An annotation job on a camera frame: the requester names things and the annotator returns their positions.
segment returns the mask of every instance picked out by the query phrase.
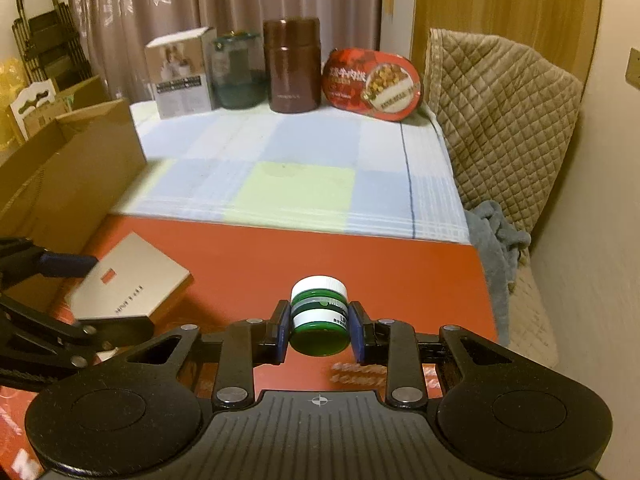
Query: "yellow plastic bag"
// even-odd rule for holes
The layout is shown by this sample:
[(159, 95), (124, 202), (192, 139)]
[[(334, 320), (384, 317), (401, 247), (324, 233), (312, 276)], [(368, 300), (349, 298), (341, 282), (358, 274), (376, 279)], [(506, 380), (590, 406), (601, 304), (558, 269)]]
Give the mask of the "yellow plastic bag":
[(17, 146), (17, 139), (14, 137), (6, 110), (25, 86), (27, 78), (19, 59), (12, 57), (0, 62), (0, 152)]

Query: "wall outlet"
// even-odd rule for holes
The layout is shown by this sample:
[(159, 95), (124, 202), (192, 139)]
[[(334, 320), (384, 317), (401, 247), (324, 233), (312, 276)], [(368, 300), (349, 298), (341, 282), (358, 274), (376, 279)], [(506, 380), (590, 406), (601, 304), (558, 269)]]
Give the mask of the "wall outlet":
[(640, 51), (634, 48), (629, 54), (629, 64), (626, 66), (626, 82), (640, 89)]

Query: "chair seat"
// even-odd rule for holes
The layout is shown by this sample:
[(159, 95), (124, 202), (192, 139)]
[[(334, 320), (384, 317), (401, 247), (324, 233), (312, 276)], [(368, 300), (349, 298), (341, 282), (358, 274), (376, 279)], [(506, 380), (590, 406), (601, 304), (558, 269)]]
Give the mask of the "chair seat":
[(529, 262), (520, 264), (516, 272), (509, 299), (509, 330), (509, 350), (548, 368), (558, 364), (556, 337)]

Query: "maroon thermos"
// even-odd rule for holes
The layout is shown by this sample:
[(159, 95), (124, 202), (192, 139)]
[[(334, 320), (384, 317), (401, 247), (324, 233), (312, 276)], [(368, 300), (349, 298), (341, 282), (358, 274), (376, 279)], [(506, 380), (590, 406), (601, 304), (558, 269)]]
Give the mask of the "maroon thermos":
[(264, 22), (264, 61), (271, 110), (297, 114), (320, 106), (318, 18)]

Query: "curtain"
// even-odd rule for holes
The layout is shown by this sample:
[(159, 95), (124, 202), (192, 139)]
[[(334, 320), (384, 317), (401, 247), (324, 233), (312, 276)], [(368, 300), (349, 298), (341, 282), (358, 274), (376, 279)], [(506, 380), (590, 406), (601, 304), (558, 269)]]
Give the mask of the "curtain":
[(113, 98), (151, 99), (145, 45), (187, 30), (262, 31), (263, 20), (317, 16), (322, 55), (334, 48), (376, 48), (380, 0), (69, 0), (82, 46)]

